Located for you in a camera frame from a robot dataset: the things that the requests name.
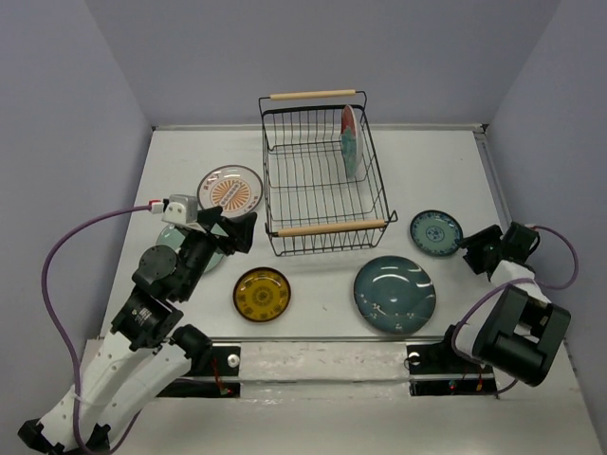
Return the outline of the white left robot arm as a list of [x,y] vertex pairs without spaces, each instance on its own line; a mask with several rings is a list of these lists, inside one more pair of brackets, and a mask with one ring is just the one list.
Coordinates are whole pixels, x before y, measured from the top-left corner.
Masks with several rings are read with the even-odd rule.
[[198,207],[194,198],[172,195],[127,213],[160,214],[185,238],[178,250],[151,246],[132,275],[133,290],[113,318],[109,333],[88,365],[82,365],[59,321],[48,292],[48,271],[60,247],[94,224],[119,216],[97,216],[70,230],[46,256],[41,275],[43,301],[70,355],[73,386],[44,416],[18,431],[23,443],[42,454],[112,454],[138,413],[173,380],[199,374],[210,363],[211,340],[191,324],[180,325],[176,305],[190,299],[216,251],[247,254],[253,244],[256,212],[227,218],[221,207]]

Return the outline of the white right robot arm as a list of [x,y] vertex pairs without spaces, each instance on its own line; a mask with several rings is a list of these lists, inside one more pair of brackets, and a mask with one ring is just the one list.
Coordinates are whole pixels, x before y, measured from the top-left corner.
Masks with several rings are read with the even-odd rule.
[[[574,270],[562,285],[541,283],[529,257],[541,231],[560,238],[572,254]],[[506,231],[487,227],[457,242],[464,260],[492,289],[445,333],[436,349],[438,364],[457,372],[468,363],[488,365],[514,383],[539,386],[547,377],[568,330],[571,314],[553,303],[544,289],[562,290],[576,280],[579,258],[573,245],[555,229],[513,222]]]

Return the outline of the small blue floral plate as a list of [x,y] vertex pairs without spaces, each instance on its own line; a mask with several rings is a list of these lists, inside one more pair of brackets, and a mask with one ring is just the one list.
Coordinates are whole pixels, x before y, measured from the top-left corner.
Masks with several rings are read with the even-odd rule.
[[428,209],[419,212],[409,225],[414,245],[432,257],[449,257],[459,249],[464,238],[463,229],[448,213]]

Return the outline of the red teal flower plate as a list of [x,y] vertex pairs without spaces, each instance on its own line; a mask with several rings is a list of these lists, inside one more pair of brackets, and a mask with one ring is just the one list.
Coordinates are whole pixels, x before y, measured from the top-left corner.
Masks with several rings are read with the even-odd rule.
[[362,161],[363,138],[359,119],[351,105],[341,112],[340,150],[346,177],[355,178]]

